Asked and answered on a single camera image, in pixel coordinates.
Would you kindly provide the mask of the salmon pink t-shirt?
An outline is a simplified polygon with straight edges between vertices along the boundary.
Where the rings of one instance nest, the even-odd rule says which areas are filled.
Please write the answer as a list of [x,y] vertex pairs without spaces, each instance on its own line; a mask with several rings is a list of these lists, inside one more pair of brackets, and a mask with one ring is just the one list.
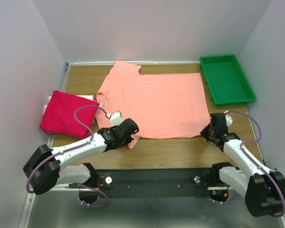
[[140,138],[192,138],[209,124],[199,73],[141,75],[141,66],[117,61],[105,77],[96,100],[108,113],[120,111],[139,127],[128,145]]

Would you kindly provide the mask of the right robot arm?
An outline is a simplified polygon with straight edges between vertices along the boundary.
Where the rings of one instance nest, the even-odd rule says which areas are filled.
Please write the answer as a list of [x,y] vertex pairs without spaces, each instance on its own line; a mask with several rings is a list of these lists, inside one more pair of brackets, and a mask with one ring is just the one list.
[[254,217],[282,217],[285,214],[285,177],[260,162],[246,148],[246,141],[229,132],[232,121],[230,111],[212,113],[210,123],[200,133],[237,165],[233,167],[228,162],[213,164],[210,183],[230,186],[244,198],[249,213]]

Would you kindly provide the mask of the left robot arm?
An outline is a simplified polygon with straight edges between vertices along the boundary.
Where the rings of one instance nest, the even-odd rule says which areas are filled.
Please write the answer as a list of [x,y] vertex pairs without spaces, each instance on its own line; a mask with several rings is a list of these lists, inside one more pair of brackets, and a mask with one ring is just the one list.
[[56,185],[74,182],[86,188],[92,187],[96,176],[89,172],[86,165],[79,168],[79,175],[65,174],[63,170],[85,157],[128,145],[133,141],[132,135],[138,131],[138,125],[127,118],[119,125],[101,128],[92,136],[69,145],[54,148],[46,144],[39,146],[23,167],[28,179],[27,192],[41,195]]

